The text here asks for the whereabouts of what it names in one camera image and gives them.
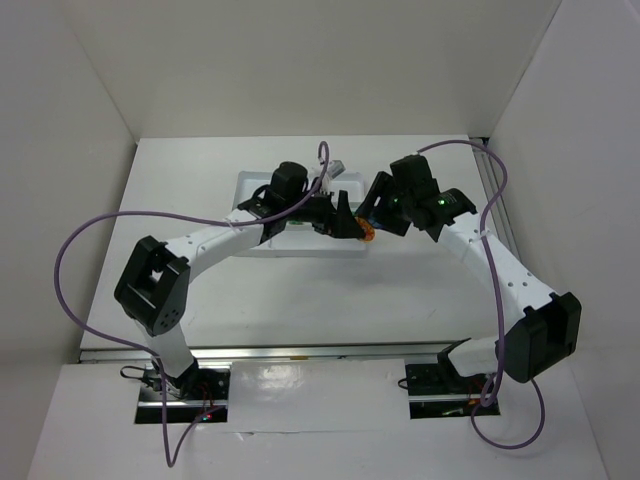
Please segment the yellow butterfly lego piece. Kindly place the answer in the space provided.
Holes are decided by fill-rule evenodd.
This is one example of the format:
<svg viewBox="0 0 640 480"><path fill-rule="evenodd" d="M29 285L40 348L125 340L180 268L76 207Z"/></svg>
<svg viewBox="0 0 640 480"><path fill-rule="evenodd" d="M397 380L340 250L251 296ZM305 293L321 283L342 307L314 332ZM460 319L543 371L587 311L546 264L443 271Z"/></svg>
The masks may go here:
<svg viewBox="0 0 640 480"><path fill-rule="evenodd" d="M375 228L364 218L356 217L355 220L363 232L360 241L364 243L372 242L375 238Z"/></svg>

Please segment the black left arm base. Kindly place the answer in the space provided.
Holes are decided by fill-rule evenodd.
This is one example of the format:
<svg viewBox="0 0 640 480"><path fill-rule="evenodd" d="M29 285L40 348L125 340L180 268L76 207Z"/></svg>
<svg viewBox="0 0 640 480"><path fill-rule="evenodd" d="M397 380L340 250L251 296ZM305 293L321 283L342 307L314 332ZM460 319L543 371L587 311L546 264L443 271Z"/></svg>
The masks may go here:
<svg viewBox="0 0 640 480"><path fill-rule="evenodd" d="M139 394L134 423L162 423L162 391L159 373L152 366L124 366L123 379L136 381ZM194 383L182 389L167 384L167 423L189 424L199 418L201 423L226 423L231 383L229 366L201 366Z"/></svg>

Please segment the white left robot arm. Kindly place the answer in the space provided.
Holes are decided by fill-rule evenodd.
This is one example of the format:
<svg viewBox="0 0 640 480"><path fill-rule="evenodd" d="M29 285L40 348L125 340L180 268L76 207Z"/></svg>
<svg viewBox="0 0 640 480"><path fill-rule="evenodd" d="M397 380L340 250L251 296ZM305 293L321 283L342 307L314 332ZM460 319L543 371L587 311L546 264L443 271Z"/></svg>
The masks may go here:
<svg viewBox="0 0 640 480"><path fill-rule="evenodd" d="M358 239L365 232L351 212L348 194L329 185L345 170L339 161L321 164L310 179L305 167L283 162L269 183L258 187L218 225L182 237L139 240L116 285L114 297L132 318L154 353L154 365L176 389L196 383L198 363L180 326L189 286L228 257L257 247L282 233L288 222L312 225L336 239Z"/></svg>

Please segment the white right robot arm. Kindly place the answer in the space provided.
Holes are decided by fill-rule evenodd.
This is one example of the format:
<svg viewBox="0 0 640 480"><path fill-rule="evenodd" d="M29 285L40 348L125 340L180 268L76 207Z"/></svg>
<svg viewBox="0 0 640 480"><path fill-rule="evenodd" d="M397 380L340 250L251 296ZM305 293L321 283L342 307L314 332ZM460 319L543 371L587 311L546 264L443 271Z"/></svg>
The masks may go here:
<svg viewBox="0 0 640 480"><path fill-rule="evenodd" d="M537 279L486 227L460 190L441 190L428 161L410 155L379 172L356 215L403 236L414 227L447 249L492 294L503 327L497 337L464 340L444 351L460 377L503 372L527 383L577 346L582 305Z"/></svg>

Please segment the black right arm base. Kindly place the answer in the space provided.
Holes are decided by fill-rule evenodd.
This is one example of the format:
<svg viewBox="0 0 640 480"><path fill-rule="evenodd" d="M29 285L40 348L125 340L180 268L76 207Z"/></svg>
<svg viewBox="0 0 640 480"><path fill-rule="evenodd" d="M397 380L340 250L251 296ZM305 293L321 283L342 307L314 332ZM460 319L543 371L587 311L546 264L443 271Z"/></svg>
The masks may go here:
<svg viewBox="0 0 640 480"><path fill-rule="evenodd" d="M397 386L408 394L411 419L469 417L480 404L483 374L452 377L437 364L406 364Z"/></svg>

